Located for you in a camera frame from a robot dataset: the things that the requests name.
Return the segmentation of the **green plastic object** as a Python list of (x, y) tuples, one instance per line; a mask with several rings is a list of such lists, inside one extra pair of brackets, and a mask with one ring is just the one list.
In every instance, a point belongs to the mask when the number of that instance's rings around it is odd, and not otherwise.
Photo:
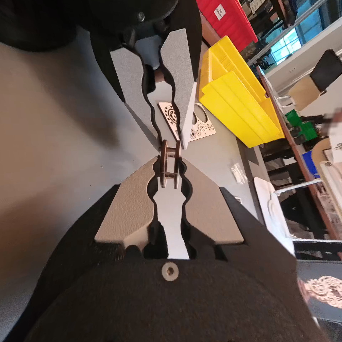
[(289, 130), (294, 139), (300, 138), (305, 142), (318, 137), (314, 124), (310, 121), (303, 121), (294, 109), (286, 113), (285, 118), (291, 126)]

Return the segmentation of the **wooden side table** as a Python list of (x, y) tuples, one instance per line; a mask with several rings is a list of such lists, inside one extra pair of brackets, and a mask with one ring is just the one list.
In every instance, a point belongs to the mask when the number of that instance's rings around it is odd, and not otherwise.
[[(276, 98), (273, 96), (273, 93), (271, 92), (271, 88), (270, 88), (270, 83), (267, 80), (264, 72), (261, 70), (261, 68), (259, 66), (256, 67), (256, 70), (259, 74), (259, 77), (261, 79), (261, 82), (263, 84), (263, 87), (266, 91), (266, 95), (271, 99), (272, 101), (272, 105), (275, 109), (277, 118), (279, 120), (279, 123), (281, 125), (281, 129), (285, 135), (285, 138), (287, 139), (293, 153), (294, 153), (294, 157), (295, 160), (297, 161), (297, 165), (299, 167), (299, 169), (301, 170), (301, 174), (304, 177), (305, 181), (318, 181), (319, 178), (314, 178), (311, 173), (309, 172), (307, 165), (302, 157), (302, 153), (299, 150), (299, 146), (296, 145), (293, 137), (290, 134), (289, 129), (286, 126), (286, 123), (284, 121), (284, 117), (283, 117), (283, 113), (281, 111), (281, 109), (279, 108), (277, 102), (276, 102)], [(308, 185), (308, 188), (310, 190), (310, 196), (312, 197), (312, 200), (314, 202), (314, 207), (317, 208), (319, 215), (321, 216), (321, 220), (324, 223), (325, 228), (328, 231), (329, 236), (331, 237), (331, 239), (334, 240), (341, 240), (341, 237), (338, 233), (338, 230), (335, 228), (335, 226), (332, 224), (332, 222), (329, 220), (328, 215), (326, 213), (326, 211), (324, 210), (322, 204), (320, 203), (318, 196), (317, 196), (317, 191), (318, 191), (318, 187), (316, 185)]]

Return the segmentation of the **wooden spool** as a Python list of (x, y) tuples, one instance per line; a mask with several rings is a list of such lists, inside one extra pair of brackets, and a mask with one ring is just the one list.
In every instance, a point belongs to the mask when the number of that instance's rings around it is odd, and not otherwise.
[[(169, 158), (174, 159), (174, 170), (173, 172), (168, 171), (168, 160)], [(167, 180), (173, 180), (174, 189), (178, 189), (179, 182), (179, 164), (181, 160), (181, 142), (176, 142), (176, 147), (169, 147), (168, 140), (163, 140), (160, 154), (160, 185), (162, 188), (166, 187)]]

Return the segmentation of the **laser-cut wooden sheet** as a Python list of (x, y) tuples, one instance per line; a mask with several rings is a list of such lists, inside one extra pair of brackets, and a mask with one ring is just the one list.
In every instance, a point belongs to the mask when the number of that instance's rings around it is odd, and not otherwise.
[[(171, 130), (175, 140), (179, 141), (180, 139), (177, 132), (177, 116), (172, 104), (169, 102), (159, 102), (158, 107), (165, 121), (167, 122), (169, 129)], [(202, 120), (200, 120), (199, 117), (196, 115), (195, 111), (193, 111), (193, 118), (195, 119), (195, 122), (192, 124), (190, 132), (190, 141), (195, 141), (216, 134), (216, 130), (212, 125), (211, 121), (209, 120), (204, 106), (200, 103), (195, 103), (194, 108), (196, 107), (203, 112), (203, 114), (206, 117), (206, 121), (203, 122)]]

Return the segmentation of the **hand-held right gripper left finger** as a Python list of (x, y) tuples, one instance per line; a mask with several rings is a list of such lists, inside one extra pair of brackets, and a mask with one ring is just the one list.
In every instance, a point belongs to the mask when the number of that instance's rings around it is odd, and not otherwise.
[(149, 243), (149, 227), (155, 205), (147, 187), (155, 177), (157, 156), (127, 177), (117, 193), (95, 235), (97, 243), (116, 243), (123, 248), (137, 246), (143, 250)]

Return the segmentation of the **white flat device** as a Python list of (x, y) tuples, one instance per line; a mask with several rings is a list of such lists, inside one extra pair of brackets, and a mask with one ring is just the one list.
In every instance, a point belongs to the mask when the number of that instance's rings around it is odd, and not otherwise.
[(260, 208), (263, 214), (263, 219), (266, 225), (267, 230), (278, 240), (278, 242), (293, 256), (295, 256), (295, 249), (292, 240), (292, 236), (290, 238), (284, 237), (282, 234), (278, 233), (273, 227), (270, 219), (270, 215), (268, 213), (268, 201), (270, 199), (278, 199), (278, 196), (271, 196), (271, 192), (275, 190), (272, 183), (267, 182), (259, 177), (254, 178), (254, 186), (259, 199)]

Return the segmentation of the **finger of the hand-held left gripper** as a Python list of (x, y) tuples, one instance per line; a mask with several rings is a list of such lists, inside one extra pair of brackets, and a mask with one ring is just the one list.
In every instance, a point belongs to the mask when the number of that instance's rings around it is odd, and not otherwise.
[(110, 52), (124, 97), (124, 104), (156, 151), (162, 145), (155, 109), (147, 96), (147, 71), (139, 54), (127, 48)]
[(161, 66), (172, 86), (172, 106), (177, 117), (181, 147), (187, 149), (192, 127), (196, 81), (185, 28), (171, 31), (160, 48)]

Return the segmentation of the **yellow plastic bin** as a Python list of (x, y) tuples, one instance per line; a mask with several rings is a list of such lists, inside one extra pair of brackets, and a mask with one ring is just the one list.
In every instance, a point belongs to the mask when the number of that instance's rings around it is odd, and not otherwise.
[(248, 148), (285, 138), (266, 90), (228, 36), (203, 55), (198, 99)]

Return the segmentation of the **clear plastic bag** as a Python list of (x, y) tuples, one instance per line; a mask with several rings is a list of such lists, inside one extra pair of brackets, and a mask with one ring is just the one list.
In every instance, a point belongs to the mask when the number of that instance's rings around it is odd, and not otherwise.
[(230, 170), (237, 184), (245, 184), (249, 182), (243, 168), (239, 163), (233, 164)]

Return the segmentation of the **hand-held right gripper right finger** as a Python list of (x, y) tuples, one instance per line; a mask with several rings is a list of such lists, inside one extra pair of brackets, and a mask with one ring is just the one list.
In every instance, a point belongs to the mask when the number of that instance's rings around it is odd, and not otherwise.
[(237, 245), (244, 242), (219, 186), (185, 158), (180, 161), (181, 233), (187, 245)]

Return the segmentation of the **red plastic tote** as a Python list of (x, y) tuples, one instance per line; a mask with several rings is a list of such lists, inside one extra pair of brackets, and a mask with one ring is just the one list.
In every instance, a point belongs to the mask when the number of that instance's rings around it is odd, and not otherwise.
[(238, 0), (197, 0), (196, 2), (199, 11), (220, 38), (228, 36), (239, 52), (252, 42), (258, 42), (258, 37)]

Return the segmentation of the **dark puzzle kit box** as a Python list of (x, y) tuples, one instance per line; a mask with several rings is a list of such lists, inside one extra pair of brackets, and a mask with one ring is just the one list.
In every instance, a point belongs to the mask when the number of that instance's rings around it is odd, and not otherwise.
[(298, 286), (316, 324), (341, 341), (341, 241), (295, 239)]

